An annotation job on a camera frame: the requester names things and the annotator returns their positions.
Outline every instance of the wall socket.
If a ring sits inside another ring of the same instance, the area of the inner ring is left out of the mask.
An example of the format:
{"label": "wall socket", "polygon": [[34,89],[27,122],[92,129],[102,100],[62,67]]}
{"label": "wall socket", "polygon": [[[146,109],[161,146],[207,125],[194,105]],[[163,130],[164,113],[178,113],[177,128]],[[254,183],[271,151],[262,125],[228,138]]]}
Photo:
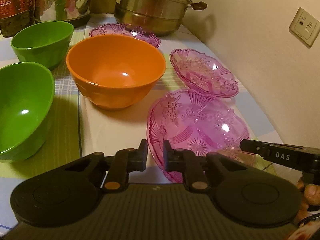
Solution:
{"label": "wall socket", "polygon": [[289,30],[311,47],[319,34],[320,22],[300,7]]}

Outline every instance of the human hand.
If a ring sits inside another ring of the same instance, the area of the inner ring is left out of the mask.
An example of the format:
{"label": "human hand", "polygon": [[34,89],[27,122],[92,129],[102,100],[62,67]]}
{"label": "human hand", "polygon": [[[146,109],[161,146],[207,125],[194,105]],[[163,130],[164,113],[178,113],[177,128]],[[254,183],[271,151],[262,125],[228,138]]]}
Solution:
{"label": "human hand", "polygon": [[[302,177],[298,182],[298,189],[302,190],[304,188],[304,183]],[[302,203],[300,206],[300,210],[296,217],[296,222],[306,218],[308,216],[308,208],[310,205],[318,206],[320,205],[320,186],[316,185],[307,185],[304,190],[304,195],[302,198]]]}

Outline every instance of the tablecloth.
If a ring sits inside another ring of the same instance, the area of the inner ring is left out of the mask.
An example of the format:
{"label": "tablecloth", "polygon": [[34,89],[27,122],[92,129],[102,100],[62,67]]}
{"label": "tablecloth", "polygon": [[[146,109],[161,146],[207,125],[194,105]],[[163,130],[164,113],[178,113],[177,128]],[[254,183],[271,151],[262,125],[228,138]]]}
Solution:
{"label": "tablecloth", "polygon": [[[104,23],[115,22],[114,16],[110,14],[92,15],[87,26],[75,30],[70,46],[89,37],[89,31],[92,28]],[[10,47],[10,40],[10,38],[0,36],[0,68],[18,62]],[[117,150],[137,147],[140,140],[146,138],[147,112],[152,102],[168,91],[185,87],[169,61],[169,54],[173,49],[186,48],[196,49],[217,58],[199,39],[181,25],[174,34],[161,38],[159,50],[167,62],[164,76],[141,102],[121,111],[108,112],[93,106],[79,93],[65,62],[62,62],[53,71],[56,84],[52,106],[55,121],[47,141],[38,153],[21,163],[0,163],[0,235],[6,233],[17,223],[11,211],[9,199],[14,187],[24,179],[95,151],[104,152],[105,155],[114,155]],[[231,99],[224,99],[225,103],[246,122],[252,139],[282,143],[266,115],[241,82],[237,81],[240,92]],[[254,166],[283,177],[292,183],[296,183],[300,177],[300,172],[272,164],[259,156]],[[146,171],[133,172],[129,180],[144,183],[169,183],[151,155],[148,156]]]}

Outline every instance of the pink glass plate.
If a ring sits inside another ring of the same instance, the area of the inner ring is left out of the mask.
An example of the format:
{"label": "pink glass plate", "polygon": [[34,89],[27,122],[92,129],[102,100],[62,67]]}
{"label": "pink glass plate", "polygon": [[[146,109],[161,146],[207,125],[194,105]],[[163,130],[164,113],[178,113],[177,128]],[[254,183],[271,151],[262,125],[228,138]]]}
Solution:
{"label": "pink glass plate", "polygon": [[155,48],[160,45],[160,39],[152,32],[146,32],[139,26],[133,26],[130,24],[117,24],[107,23],[102,26],[98,26],[90,31],[90,37],[103,35],[103,34],[120,34],[126,36],[132,36],[138,40],[145,41]]}
{"label": "pink glass plate", "polygon": [[255,155],[239,148],[240,141],[249,138],[247,126],[233,109],[213,95],[191,89],[167,93],[148,113],[147,139],[151,154],[172,182],[182,182],[182,175],[164,170],[164,140],[169,140],[173,149],[189,149],[200,156],[219,152],[252,166]]}
{"label": "pink glass plate", "polygon": [[174,49],[170,61],[189,88],[223,98],[234,97],[239,92],[234,75],[213,57],[194,49]]}

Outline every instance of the green bowl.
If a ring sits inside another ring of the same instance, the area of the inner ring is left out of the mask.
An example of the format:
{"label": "green bowl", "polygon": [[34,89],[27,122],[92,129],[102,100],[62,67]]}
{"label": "green bowl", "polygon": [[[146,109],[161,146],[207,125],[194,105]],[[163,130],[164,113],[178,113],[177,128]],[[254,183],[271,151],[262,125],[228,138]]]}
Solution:
{"label": "green bowl", "polygon": [[25,160],[43,145],[54,91],[51,72],[38,63],[0,69],[0,162]]}
{"label": "green bowl", "polygon": [[11,47],[21,62],[36,62],[54,70],[64,59],[74,27],[63,21],[34,24],[18,32]]}

